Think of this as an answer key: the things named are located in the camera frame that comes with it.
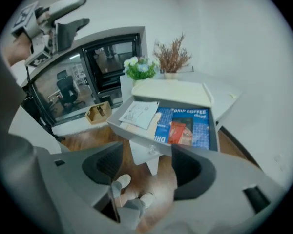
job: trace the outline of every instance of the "dried plant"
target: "dried plant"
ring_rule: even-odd
[[[181,48],[181,43],[185,35],[182,33],[170,46],[155,41],[153,54],[160,62],[161,70],[166,73],[176,73],[183,66],[188,65],[192,55],[189,55],[185,48]]]

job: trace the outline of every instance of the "human hand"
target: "human hand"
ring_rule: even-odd
[[[21,33],[12,44],[4,50],[4,55],[7,58],[10,66],[15,63],[26,60],[30,55],[31,41],[25,33]]]

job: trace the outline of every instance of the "white box lid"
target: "white box lid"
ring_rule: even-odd
[[[131,93],[134,96],[164,99],[208,108],[212,107],[214,101],[204,83],[178,80],[145,79],[134,86]]]

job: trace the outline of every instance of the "flower pot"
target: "flower pot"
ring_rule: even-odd
[[[178,73],[164,73],[164,79],[165,80],[177,80]]]
[[[134,86],[138,85],[139,83],[141,83],[142,81],[144,81],[144,79],[143,80],[132,80],[132,86],[134,87]]]

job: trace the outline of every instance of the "foot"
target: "foot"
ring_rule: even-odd
[[[152,193],[146,193],[140,198],[140,200],[144,203],[147,209],[155,200],[155,196]]]
[[[127,187],[131,182],[131,177],[129,174],[121,175],[116,181],[120,182],[122,185],[122,189]]]

